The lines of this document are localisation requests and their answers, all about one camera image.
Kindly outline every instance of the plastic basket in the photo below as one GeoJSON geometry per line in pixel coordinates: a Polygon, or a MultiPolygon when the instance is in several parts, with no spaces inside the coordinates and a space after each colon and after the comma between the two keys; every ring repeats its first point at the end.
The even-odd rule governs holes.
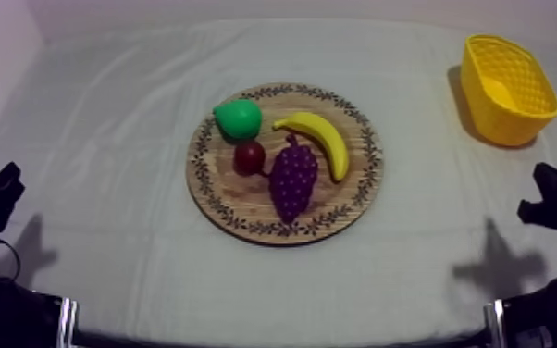
{"type": "Polygon", "coordinates": [[[538,61],[498,36],[466,39],[462,87],[477,131],[493,143],[528,143],[557,117],[557,95],[538,61]]]}

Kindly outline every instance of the wooden plate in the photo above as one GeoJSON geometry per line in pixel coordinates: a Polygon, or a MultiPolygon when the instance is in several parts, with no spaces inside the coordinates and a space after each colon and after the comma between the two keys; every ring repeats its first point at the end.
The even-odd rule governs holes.
{"type": "Polygon", "coordinates": [[[186,177],[192,197],[216,225],[248,242],[300,245],[340,232],[365,212],[380,184],[382,150],[371,124],[352,103],[333,92],[296,83],[265,84],[225,102],[233,99],[251,99],[261,107],[264,119],[256,140],[266,149],[266,172],[280,149],[289,145],[285,141],[289,133],[272,130],[272,123],[296,111],[316,113],[339,130],[350,153],[350,169],[344,180],[334,183],[322,149],[297,135],[299,144],[311,146],[319,170],[307,210],[293,223],[284,224],[270,200],[267,178],[235,172],[234,145],[222,138],[210,114],[192,136],[186,177]]]}

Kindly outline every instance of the toy fruit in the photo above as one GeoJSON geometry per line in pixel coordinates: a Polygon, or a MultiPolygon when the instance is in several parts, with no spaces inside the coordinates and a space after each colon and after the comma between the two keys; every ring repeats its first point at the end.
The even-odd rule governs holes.
{"type": "Polygon", "coordinates": [[[266,150],[256,141],[241,143],[235,147],[235,168],[242,175],[262,173],[266,162],[266,150]]]}
{"type": "Polygon", "coordinates": [[[280,219],[291,224],[309,206],[317,160],[309,146],[298,145],[293,134],[286,140],[290,146],[280,150],[269,175],[270,197],[280,219]]]}
{"type": "Polygon", "coordinates": [[[237,99],[214,108],[220,129],[233,139],[252,139],[261,128],[261,109],[246,99],[237,99]]]}
{"type": "Polygon", "coordinates": [[[328,154],[332,178],[335,181],[345,178],[350,162],[348,148],[337,129],[325,118],[310,112],[297,112],[289,118],[274,122],[273,127],[274,129],[285,127],[317,139],[328,154]]]}

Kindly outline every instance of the banana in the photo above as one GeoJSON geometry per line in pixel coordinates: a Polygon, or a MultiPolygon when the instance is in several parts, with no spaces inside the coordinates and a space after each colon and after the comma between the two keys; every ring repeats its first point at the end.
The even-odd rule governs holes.
{"type": "Polygon", "coordinates": [[[348,148],[341,135],[330,122],[310,112],[296,112],[289,118],[280,119],[272,126],[275,130],[288,128],[311,135],[317,139],[328,154],[330,174],[335,181],[341,181],[348,173],[350,159],[348,148]]]}

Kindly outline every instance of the table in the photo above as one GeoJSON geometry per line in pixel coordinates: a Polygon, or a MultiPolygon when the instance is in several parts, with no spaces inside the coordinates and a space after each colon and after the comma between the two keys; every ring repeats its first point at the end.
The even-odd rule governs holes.
{"type": "MultiPolygon", "coordinates": [[[[557,277],[557,232],[524,226],[557,167],[557,119],[529,146],[472,135],[467,31],[409,22],[243,19],[47,47],[0,120],[0,168],[27,190],[7,232],[19,283],[80,302],[80,328],[157,342],[363,345],[483,326],[481,307],[557,277]],[[316,84],[376,127],[376,201],[326,241],[285,250],[217,230],[185,182],[193,130],[239,90],[316,84]]],[[[557,91],[557,48],[535,53],[557,91]]],[[[0,250],[0,273],[13,267],[0,250]]]]}

